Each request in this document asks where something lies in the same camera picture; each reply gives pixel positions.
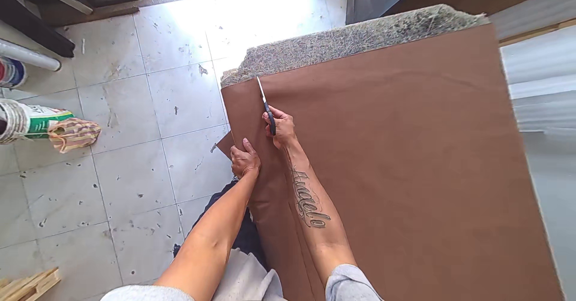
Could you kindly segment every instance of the tattoo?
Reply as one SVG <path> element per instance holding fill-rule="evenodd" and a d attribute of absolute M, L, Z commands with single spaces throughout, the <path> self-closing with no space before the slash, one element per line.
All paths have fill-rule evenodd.
<path fill-rule="evenodd" d="M 320 203 L 318 196 L 306 188 L 308 175 L 305 172 L 299 172 L 295 167 L 292 167 L 292 183 L 296 193 L 296 205 L 298 206 L 298 215 L 306 223 L 309 228 L 324 228 L 326 221 L 330 221 L 330 216 L 318 212 L 317 203 Z"/>

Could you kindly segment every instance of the wooden slat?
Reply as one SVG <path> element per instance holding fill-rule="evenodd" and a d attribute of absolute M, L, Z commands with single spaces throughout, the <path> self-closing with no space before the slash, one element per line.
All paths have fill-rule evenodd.
<path fill-rule="evenodd" d="M 0 290 L 0 301 L 34 301 L 60 280 L 58 268 L 15 280 Z"/>
<path fill-rule="evenodd" d="M 15 290 L 18 290 L 20 286 L 22 286 L 22 281 L 26 280 L 25 278 L 19 278 L 18 280 L 14 280 L 10 282 L 7 286 L 0 290 L 0 300 L 4 300 L 5 297 L 9 296 L 11 293 L 14 293 Z"/>
<path fill-rule="evenodd" d="M 0 278 L 0 289 L 4 288 L 8 284 L 10 284 L 10 280 L 7 278 Z"/>
<path fill-rule="evenodd" d="M 520 33 L 519 35 L 510 36 L 506 39 L 501 39 L 499 41 L 499 45 L 500 45 L 500 47 L 508 46 L 509 44 L 528 40 L 528 39 L 537 37 L 539 35 L 544 35 L 546 33 L 550 33 L 550 32 L 554 32 L 554 31 L 557 31 L 557 30 L 560 30 L 563 28 L 567 28 L 568 26 L 572 26 L 572 25 L 576 25 L 576 18 L 572 18 L 572 19 L 564 21 L 564 22 L 548 25 L 548 26 L 545 26 L 543 28 L 539 28 L 536 30 Z"/>

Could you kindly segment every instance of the white cloth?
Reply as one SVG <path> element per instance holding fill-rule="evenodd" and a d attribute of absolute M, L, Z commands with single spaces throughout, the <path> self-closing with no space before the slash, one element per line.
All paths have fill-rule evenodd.
<path fill-rule="evenodd" d="M 266 269 L 254 255 L 240 249 L 230 251 L 226 271 L 213 301 L 282 301 L 280 278 L 274 269 Z M 327 301 L 382 300 L 364 273 L 354 265 L 342 264 L 332 271 L 326 285 Z M 108 292 L 101 301 L 194 301 L 182 290 L 156 285 L 128 285 Z"/>

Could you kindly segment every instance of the paint bucket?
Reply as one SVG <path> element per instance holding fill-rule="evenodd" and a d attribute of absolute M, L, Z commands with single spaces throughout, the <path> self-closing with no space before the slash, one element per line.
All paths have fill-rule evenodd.
<path fill-rule="evenodd" d="M 26 81 L 27 76 L 21 61 L 0 56 L 0 87 L 16 88 Z"/>
<path fill-rule="evenodd" d="M 21 138 L 48 138 L 48 127 L 68 118 L 74 118 L 74 114 L 67 110 L 0 98 L 0 144 Z"/>

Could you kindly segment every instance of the brown paper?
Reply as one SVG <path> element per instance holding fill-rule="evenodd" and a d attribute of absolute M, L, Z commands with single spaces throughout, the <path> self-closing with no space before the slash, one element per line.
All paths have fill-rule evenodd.
<path fill-rule="evenodd" d="M 492 25 L 261 81 L 385 300 L 562 300 Z M 284 296 L 324 300 L 258 84 L 222 95 L 262 160 L 250 209 Z"/>
<path fill-rule="evenodd" d="M 234 138 L 232 137 L 232 131 L 228 132 L 218 143 L 216 143 L 216 147 L 228 157 L 228 159 L 232 160 L 230 155 L 230 148 L 234 145 Z"/>

